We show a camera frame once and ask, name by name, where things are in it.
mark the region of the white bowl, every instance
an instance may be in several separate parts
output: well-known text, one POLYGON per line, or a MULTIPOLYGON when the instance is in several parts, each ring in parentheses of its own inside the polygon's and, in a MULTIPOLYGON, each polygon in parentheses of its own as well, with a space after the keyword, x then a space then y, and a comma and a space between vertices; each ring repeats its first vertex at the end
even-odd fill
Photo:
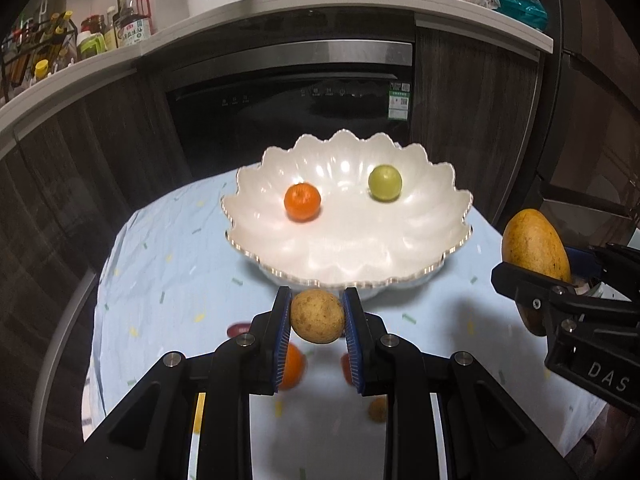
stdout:
POLYGON ((361 140, 339 130, 329 140, 301 136, 290 150, 270 147, 258 166, 240 168, 238 190, 222 197, 226 239, 280 285, 296 290, 356 286, 364 298, 388 286, 422 283, 471 235, 473 197, 454 186, 449 163, 431 164, 420 144, 400 148, 386 134, 361 140), (369 195, 369 173, 395 166, 394 202, 369 195), (322 197, 309 222, 289 219, 284 195, 308 182, 322 197))

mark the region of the light blue tablecloth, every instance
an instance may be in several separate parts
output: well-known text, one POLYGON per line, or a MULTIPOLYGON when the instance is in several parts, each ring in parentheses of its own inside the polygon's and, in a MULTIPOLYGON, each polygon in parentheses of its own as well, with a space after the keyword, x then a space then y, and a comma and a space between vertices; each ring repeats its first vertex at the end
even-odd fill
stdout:
MULTIPOLYGON (((211 352, 231 324, 271 308, 276 286, 225 240, 220 197, 235 188, 235 172, 189 184, 136 212, 118 234, 95 311, 94 426, 165 352, 211 352)), ((471 240, 432 280, 364 307, 423 352, 471 352, 565 454, 604 403, 546 370, 546 340, 529 334, 513 301, 491 286, 500 235, 475 209, 467 219, 471 240)), ((252 397, 254 478, 298 479, 301 468, 308 480, 381 478, 384 429, 342 378, 344 340, 315 346, 292 333, 292 341, 308 352, 302 383, 252 397)))

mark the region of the green fruit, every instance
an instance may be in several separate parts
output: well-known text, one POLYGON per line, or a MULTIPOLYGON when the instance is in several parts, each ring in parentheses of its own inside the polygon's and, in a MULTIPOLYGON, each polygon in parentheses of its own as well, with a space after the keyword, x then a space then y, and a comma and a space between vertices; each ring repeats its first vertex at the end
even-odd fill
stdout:
POLYGON ((369 174, 369 191, 376 200, 391 202, 400 195, 402 177, 393 166, 381 164, 369 174))

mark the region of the green and white label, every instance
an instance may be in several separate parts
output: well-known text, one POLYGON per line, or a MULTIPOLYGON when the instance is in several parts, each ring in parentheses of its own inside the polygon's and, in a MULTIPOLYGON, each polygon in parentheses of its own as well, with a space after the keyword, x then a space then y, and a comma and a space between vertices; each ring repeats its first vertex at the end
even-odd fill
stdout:
POLYGON ((393 119, 396 121, 408 120, 410 95, 410 92, 389 90, 389 112, 387 115, 389 119, 393 119))

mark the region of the metal bolt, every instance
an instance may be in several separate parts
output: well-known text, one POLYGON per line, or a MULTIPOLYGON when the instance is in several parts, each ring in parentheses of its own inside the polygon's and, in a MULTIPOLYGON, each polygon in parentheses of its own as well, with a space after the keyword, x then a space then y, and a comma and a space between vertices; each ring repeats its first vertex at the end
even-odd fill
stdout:
POLYGON ((249 334, 248 332, 244 334, 240 334, 236 337, 236 343, 240 346, 251 346, 255 343, 255 336, 253 334, 249 334))
POLYGON ((460 366, 469 366, 474 361, 474 357, 469 352, 456 352, 453 358, 460 366))
POLYGON ((385 334, 380 338, 380 342, 389 348, 398 346, 400 344, 400 338, 395 334, 385 334))
POLYGON ((573 332, 578 326, 576 325, 573 319, 563 319, 562 323, 560 323, 562 330, 566 330, 567 332, 573 332))
POLYGON ((178 352, 169 352, 162 358, 164 366, 168 366, 169 368, 177 366, 180 364, 180 361, 182 361, 182 356, 178 354, 178 352))

